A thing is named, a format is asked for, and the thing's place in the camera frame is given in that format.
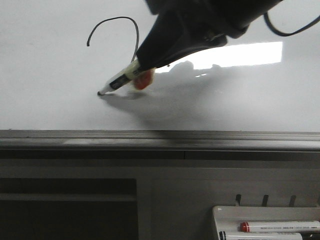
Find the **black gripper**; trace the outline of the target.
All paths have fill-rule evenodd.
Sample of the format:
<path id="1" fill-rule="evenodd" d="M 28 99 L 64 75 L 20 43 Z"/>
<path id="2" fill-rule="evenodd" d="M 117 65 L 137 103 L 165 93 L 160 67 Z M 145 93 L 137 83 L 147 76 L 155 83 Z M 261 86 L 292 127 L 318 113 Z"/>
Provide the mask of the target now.
<path id="1" fill-rule="evenodd" d="M 161 68 L 242 36 L 279 0 L 147 0 L 157 19 L 136 53 L 141 69 Z"/>

